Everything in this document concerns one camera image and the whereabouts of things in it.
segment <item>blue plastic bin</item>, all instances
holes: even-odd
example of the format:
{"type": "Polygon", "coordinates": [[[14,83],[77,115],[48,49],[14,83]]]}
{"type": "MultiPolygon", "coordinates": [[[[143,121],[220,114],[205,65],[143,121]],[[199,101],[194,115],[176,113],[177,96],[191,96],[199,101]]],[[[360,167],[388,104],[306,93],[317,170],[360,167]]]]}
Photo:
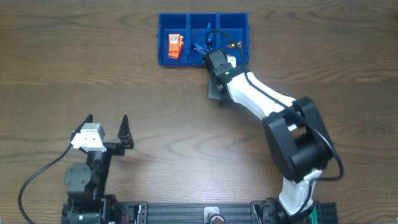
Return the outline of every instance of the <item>blue plastic bin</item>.
{"type": "MultiPolygon", "coordinates": [[[[246,63],[249,62],[249,25],[248,14],[237,13],[160,13],[158,33],[159,65],[163,66],[203,66],[202,55],[191,48],[196,40],[205,46],[206,28],[211,23],[213,29],[227,32],[234,39],[242,42],[246,63]],[[169,58],[169,34],[184,36],[184,45],[179,59],[169,58]]],[[[236,57],[238,64],[242,59],[237,49],[226,49],[231,41],[220,33],[214,33],[213,48],[221,48],[226,54],[236,57]]]]}

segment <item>wire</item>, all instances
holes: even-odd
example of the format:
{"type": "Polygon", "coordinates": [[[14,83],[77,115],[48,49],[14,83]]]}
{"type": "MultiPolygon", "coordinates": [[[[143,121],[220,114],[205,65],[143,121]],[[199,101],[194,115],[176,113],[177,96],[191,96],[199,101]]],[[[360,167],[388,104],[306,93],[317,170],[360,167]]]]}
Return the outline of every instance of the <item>wire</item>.
{"type": "MultiPolygon", "coordinates": [[[[232,43],[235,44],[235,46],[238,46],[238,43],[236,42],[236,40],[232,36],[230,36],[228,33],[226,33],[225,31],[222,31],[222,30],[214,29],[214,30],[211,30],[211,31],[209,31],[207,33],[206,39],[205,39],[206,46],[207,46],[207,48],[209,50],[210,50],[210,46],[208,45],[207,38],[208,38],[209,34],[217,33],[217,32],[220,33],[220,34],[223,34],[224,36],[229,38],[232,41],[232,43]]],[[[304,203],[302,204],[302,206],[298,210],[298,212],[296,212],[294,215],[299,214],[307,206],[307,203],[310,200],[311,193],[312,193],[312,183],[314,181],[316,181],[316,180],[319,180],[319,181],[334,181],[334,180],[340,180],[341,178],[343,178],[343,176],[344,176],[343,162],[341,161],[340,156],[338,155],[336,150],[333,148],[333,146],[330,144],[330,142],[323,136],[323,134],[321,134],[316,128],[314,128],[303,116],[299,115],[291,107],[285,105],[284,103],[282,103],[278,99],[275,99],[274,97],[270,96],[270,94],[266,93],[264,90],[260,89],[258,86],[253,84],[253,82],[249,79],[248,74],[246,72],[247,67],[246,67],[246,61],[245,61],[245,57],[243,55],[243,51],[242,51],[241,47],[237,47],[237,48],[238,48],[239,54],[240,54],[241,59],[242,59],[242,67],[243,67],[244,76],[245,76],[246,80],[248,81],[249,85],[253,86],[253,88],[255,88],[257,91],[259,91],[260,93],[262,93],[266,97],[270,98],[272,101],[274,101],[278,105],[282,106],[289,113],[291,113],[298,120],[300,120],[308,129],[311,129],[315,134],[317,134],[322,139],[322,141],[326,144],[327,148],[333,154],[333,156],[335,157],[336,162],[338,164],[339,174],[337,176],[335,176],[335,177],[318,177],[318,178],[314,178],[314,179],[308,181],[308,184],[309,184],[308,195],[307,195],[306,199],[304,200],[304,203]]]]}
{"type": "Polygon", "coordinates": [[[49,164],[47,164],[46,166],[44,166],[43,168],[39,169],[36,173],[34,173],[31,177],[29,177],[24,185],[22,185],[19,194],[18,194],[18,206],[19,206],[19,210],[21,211],[22,215],[24,216],[24,218],[26,219],[26,221],[29,224],[34,224],[34,222],[27,216],[24,207],[22,206],[22,194],[24,193],[24,190],[26,188],[26,186],[33,180],[33,178],[37,177],[39,174],[41,174],[43,171],[45,171],[46,169],[48,169],[50,166],[54,165],[56,162],[58,162],[60,159],[62,159],[69,151],[69,149],[72,147],[72,144],[69,144],[69,146],[67,147],[67,149],[61,154],[61,156],[59,156],[58,158],[56,158],[54,161],[50,162],[49,164]]]}

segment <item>wooden surface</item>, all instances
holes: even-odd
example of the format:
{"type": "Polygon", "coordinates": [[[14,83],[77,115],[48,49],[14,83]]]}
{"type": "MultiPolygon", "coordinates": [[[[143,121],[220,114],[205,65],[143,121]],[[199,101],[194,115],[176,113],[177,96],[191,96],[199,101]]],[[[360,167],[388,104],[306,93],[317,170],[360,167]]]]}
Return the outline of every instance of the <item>wooden surface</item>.
{"type": "MultiPolygon", "coordinates": [[[[374,1],[68,0],[0,2],[0,219],[25,223],[23,182],[66,148],[92,113],[106,138],[127,114],[134,150],[114,157],[107,193],[120,201],[250,202],[277,196],[256,117],[207,98],[202,68],[157,64],[160,12],[247,11],[249,68],[271,88],[318,105],[346,175],[319,183],[341,223],[398,216],[398,3],[374,1]]],[[[37,223],[58,223],[70,151],[29,184],[37,223]]],[[[335,161],[325,175],[337,173],[335,161]]]]}

